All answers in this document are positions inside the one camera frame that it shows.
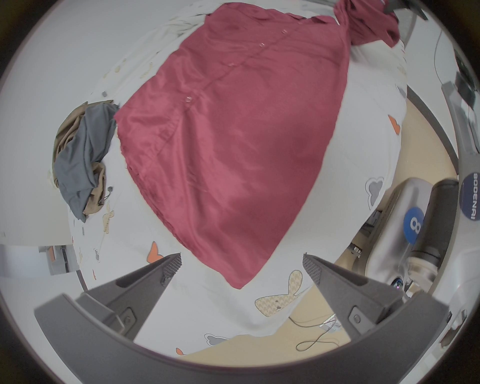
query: orange print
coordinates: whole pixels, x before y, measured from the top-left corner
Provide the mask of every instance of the orange print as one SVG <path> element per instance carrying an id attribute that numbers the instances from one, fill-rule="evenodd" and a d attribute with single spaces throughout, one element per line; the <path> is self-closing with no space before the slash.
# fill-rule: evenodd
<path id="1" fill-rule="evenodd" d="M 400 135 L 400 126 L 398 125 L 397 121 L 390 115 L 388 115 L 390 122 L 392 123 L 392 127 L 397 135 Z"/>
<path id="2" fill-rule="evenodd" d="M 147 256 L 147 263 L 154 263 L 155 261 L 160 259 L 163 259 L 163 256 L 158 254 L 158 247 L 156 246 L 156 243 L 153 242 L 152 247 L 150 248 L 150 252 Z"/>

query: white wall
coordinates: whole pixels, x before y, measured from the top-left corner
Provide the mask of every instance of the white wall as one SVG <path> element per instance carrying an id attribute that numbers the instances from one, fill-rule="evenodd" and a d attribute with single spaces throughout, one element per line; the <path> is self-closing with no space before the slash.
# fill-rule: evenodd
<path id="1" fill-rule="evenodd" d="M 408 85 L 432 111 L 458 154 L 452 118 L 441 89 L 442 83 L 455 81 L 457 72 L 455 54 L 447 36 L 445 34 L 440 36 L 440 26 L 432 17 L 429 15 L 427 17 L 428 21 L 417 17 L 405 49 Z"/>
<path id="2" fill-rule="evenodd" d="M 7 246 L 0 244 L 0 276 L 50 276 L 47 255 L 38 247 Z"/>
<path id="3" fill-rule="evenodd" d="M 42 278 L 0 277 L 0 293 L 20 331 L 45 364 L 66 384 L 79 384 L 80 381 L 55 353 L 38 325 L 33 311 L 61 293 L 76 298 L 82 292 L 75 272 Z"/>
<path id="4" fill-rule="evenodd" d="M 37 25 L 0 90 L 0 243 L 72 243 L 47 180 L 57 129 L 138 38 L 192 2 L 63 0 Z"/>

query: gray cloth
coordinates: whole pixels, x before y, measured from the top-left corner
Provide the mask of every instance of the gray cloth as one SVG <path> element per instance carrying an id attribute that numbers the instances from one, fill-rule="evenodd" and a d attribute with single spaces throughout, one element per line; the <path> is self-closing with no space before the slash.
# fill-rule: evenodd
<path id="1" fill-rule="evenodd" d="M 92 166 L 108 152 L 115 132 L 113 115 L 117 110 L 118 106 L 111 103 L 87 107 L 75 137 L 57 155 L 53 165 L 63 199 L 83 222 L 86 221 L 84 209 L 99 182 L 100 173 L 94 173 Z"/>

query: satin fabric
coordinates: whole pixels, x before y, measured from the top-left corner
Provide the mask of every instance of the satin fabric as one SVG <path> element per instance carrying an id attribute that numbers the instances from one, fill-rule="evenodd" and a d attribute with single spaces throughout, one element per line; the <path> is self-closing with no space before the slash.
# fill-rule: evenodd
<path id="1" fill-rule="evenodd" d="M 262 268 L 318 176 L 351 42 L 398 41 L 382 9 L 341 1 L 337 23 L 225 4 L 116 114 L 144 199 L 232 287 Z"/>

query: number 8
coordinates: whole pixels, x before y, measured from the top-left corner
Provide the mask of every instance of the number 8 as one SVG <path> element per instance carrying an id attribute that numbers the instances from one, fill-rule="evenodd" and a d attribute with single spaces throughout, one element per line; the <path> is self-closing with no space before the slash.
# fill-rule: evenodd
<path id="1" fill-rule="evenodd" d="M 412 217 L 412 219 L 410 220 L 410 228 L 412 228 L 412 230 L 414 230 L 417 235 L 419 234 L 421 224 L 416 217 Z"/>

